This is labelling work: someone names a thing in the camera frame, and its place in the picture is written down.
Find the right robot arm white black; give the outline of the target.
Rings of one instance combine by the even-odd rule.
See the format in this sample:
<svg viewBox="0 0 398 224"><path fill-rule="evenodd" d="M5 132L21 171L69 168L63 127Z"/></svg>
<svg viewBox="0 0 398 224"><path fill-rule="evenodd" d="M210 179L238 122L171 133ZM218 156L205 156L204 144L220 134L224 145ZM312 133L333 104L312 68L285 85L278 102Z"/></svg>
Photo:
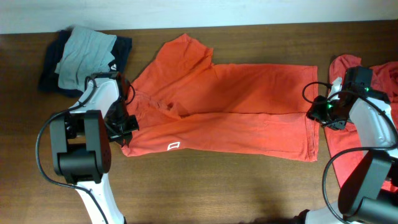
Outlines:
<svg viewBox="0 0 398 224"><path fill-rule="evenodd" d="M397 223L397 194L382 189L385 181L397 185L397 130L391 116L388 95L371 88L373 71L365 67L347 69L327 87L327 97L318 96L307 117L324 128L342 130L354 124L361 145L335 154L326 164L326 176L337 158L362 151L364 157L340 188L338 201L330 203L322 191L326 207L306 213L306 223Z"/></svg>

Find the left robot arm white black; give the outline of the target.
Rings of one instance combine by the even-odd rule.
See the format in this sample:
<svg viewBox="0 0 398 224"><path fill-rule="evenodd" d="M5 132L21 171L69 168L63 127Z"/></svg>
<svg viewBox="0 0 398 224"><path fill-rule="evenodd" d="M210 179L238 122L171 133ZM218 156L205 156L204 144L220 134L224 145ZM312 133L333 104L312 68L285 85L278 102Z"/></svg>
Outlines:
<svg viewBox="0 0 398 224"><path fill-rule="evenodd" d="M119 72L94 73L84 93L49 123L53 168L80 195L92 223L125 223L109 183L111 142L126 145L139 129L129 115L130 82Z"/></svg>

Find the orange printed t-shirt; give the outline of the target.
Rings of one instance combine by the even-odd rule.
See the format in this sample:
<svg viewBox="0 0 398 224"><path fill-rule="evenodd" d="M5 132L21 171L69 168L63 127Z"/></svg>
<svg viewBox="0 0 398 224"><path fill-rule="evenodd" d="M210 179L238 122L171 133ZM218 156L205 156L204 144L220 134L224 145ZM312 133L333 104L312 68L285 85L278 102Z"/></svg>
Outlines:
<svg viewBox="0 0 398 224"><path fill-rule="evenodd" d="M318 93L315 66L212 58L188 35L162 46L134 80L127 110L139 129L125 156L189 148L316 161L319 126L306 115Z"/></svg>

